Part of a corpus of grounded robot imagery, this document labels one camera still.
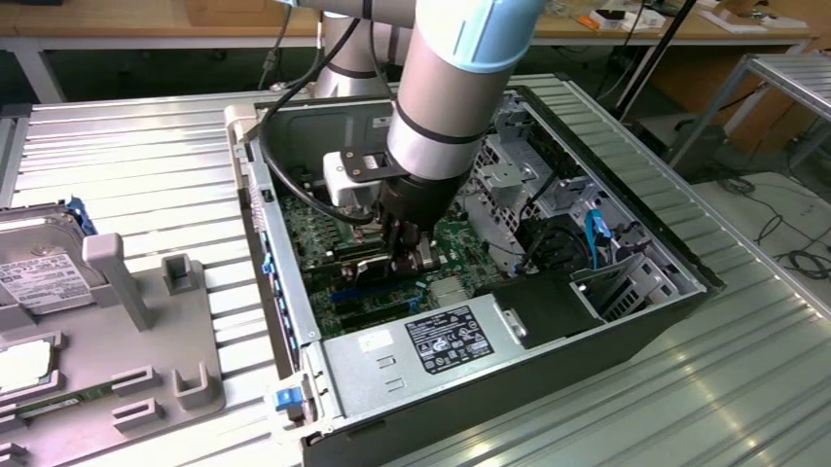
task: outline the hard drive label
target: hard drive label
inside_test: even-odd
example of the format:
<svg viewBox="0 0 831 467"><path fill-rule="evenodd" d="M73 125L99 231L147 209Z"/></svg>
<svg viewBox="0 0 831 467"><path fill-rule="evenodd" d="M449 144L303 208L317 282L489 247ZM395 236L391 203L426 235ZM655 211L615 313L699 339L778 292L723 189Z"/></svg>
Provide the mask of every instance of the hard drive label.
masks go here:
<svg viewBox="0 0 831 467"><path fill-rule="evenodd" d="M470 307L407 323L421 363L433 375L494 353Z"/></svg>
<svg viewBox="0 0 831 467"><path fill-rule="evenodd" d="M0 265L0 286L27 308L90 295L90 287L69 254Z"/></svg>

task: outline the orange object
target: orange object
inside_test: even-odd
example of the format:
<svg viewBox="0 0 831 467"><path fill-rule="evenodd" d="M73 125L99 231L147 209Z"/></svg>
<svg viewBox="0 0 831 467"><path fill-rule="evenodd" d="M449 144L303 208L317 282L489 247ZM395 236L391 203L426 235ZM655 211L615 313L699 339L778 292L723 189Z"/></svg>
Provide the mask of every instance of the orange object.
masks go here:
<svg viewBox="0 0 831 467"><path fill-rule="evenodd" d="M591 18L589 18L587 15L583 15L583 16L578 17L577 22L583 24L586 27L589 27L594 31L601 29L601 25L598 24L598 22L595 20L593 20Z"/></svg>
<svg viewBox="0 0 831 467"><path fill-rule="evenodd" d="M195 26L279 26L286 6L271 0L186 0Z"/></svg>

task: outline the ribbed metal surface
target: ribbed metal surface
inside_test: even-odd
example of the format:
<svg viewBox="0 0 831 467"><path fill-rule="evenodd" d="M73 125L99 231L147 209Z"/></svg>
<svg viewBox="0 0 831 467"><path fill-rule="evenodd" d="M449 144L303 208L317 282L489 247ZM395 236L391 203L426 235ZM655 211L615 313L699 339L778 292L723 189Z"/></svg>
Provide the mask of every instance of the ribbed metal surface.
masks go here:
<svg viewBox="0 0 831 467"><path fill-rule="evenodd" d="M827 321L583 92L549 76L514 83L533 87L570 119L729 288L629 364L395 465L825 465ZM259 402L275 369L221 123L226 105L270 98L249 93L67 104L41 106L33 115L15 205L69 192L83 196L99 229L125 234L131 270L154 267L171 251L199 259L221 347L221 416L89 465L298 460L297 450L270 443Z"/></svg>
<svg viewBox="0 0 831 467"><path fill-rule="evenodd" d="M826 120L831 120L831 56L751 55L749 68Z"/></svg>

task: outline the barcode label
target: barcode label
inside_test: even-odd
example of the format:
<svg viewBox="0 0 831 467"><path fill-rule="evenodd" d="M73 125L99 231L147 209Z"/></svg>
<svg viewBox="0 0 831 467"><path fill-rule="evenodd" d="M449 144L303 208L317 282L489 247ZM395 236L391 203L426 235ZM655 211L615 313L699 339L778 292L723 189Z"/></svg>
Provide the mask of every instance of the barcode label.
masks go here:
<svg viewBox="0 0 831 467"><path fill-rule="evenodd" d="M90 286L69 254L0 265L0 287L27 308L90 295Z"/></svg>

